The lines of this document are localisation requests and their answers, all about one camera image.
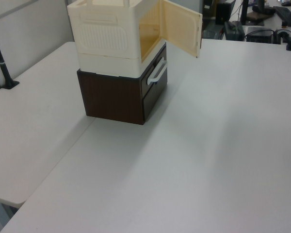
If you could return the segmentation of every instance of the box door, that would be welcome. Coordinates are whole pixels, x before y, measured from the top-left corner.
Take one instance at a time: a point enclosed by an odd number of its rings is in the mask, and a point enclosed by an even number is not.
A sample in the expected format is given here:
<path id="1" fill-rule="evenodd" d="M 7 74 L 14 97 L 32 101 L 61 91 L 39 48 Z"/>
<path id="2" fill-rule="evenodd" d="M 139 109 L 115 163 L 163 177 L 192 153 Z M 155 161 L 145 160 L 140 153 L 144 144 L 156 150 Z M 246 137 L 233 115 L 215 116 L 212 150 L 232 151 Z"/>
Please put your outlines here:
<path id="1" fill-rule="evenodd" d="M 201 45 L 202 14 L 170 2 L 160 1 L 161 37 L 198 57 Z"/>

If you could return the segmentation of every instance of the desk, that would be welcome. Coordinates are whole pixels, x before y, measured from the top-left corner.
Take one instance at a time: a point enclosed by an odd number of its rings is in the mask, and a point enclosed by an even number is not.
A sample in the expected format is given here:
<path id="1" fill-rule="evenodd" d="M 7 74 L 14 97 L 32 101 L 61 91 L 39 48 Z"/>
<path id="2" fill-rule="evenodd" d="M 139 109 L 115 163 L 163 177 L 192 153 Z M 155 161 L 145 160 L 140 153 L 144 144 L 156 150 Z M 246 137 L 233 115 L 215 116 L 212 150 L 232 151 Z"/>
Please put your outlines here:
<path id="1" fill-rule="evenodd" d="M 167 54 L 148 122 L 97 118 L 2 233 L 291 233 L 291 52 Z"/>
<path id="2" fill-rule="evenodd" d="M 0 90 L 0 202 L 19 208 L 93 121 L 78 69 L 70 42 Z"/>

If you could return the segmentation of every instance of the cream plastic box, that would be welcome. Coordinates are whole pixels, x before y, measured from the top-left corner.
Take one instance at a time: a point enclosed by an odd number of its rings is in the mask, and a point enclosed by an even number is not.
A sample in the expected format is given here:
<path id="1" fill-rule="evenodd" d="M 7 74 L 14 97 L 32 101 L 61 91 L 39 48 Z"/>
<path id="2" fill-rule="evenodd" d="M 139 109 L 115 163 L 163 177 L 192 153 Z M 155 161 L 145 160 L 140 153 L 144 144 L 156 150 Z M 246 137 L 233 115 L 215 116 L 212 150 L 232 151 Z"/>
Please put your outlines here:
<path id="1" fill-rule="evenodd" d="M 81 71 L 139 78 L 165 40 L 199 56 L 202 15 L 168 0 L 78 0 L 68 13 Z"/>

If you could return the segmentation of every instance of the wooden drawer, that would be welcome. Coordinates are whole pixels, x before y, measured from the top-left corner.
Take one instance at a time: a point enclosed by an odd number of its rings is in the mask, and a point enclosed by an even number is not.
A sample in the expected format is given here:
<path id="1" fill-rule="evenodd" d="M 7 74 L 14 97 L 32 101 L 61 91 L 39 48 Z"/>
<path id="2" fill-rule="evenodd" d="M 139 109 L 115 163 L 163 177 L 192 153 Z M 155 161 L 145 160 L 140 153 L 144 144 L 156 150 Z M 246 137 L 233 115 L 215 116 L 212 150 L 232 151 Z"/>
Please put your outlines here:
<path id="1" fill-rule="evenodd" d="M 88 116 L 143 125 L 167 84 L 167 70 L 148 84 L 148 78 L 166 60 L 166 45 L 140 78 L 113 77 L 78 70 L 85 111 Z"/>

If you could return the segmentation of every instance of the drawer handle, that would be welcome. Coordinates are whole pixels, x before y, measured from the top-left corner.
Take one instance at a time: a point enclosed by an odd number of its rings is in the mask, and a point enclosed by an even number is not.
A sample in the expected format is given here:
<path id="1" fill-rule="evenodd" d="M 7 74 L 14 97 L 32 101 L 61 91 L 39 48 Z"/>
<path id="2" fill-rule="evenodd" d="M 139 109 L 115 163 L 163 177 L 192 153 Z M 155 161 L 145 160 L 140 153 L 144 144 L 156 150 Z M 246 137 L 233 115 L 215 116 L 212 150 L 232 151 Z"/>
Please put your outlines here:
<path id="1" fill-rule="evenodd" d="M 160 80 L 161 76 L 167 69 L 167 66 L 168 66 L 168 62 L 164 60 L 164 57 L 162 57 L 160 62 L 157 64 L 157 66 L 155 67 L 155 69 L 153 70 L 149 78 L 147 79 L 147 84 L 150 85 L 151 83 L 156 83 L 158 80 Z"/>

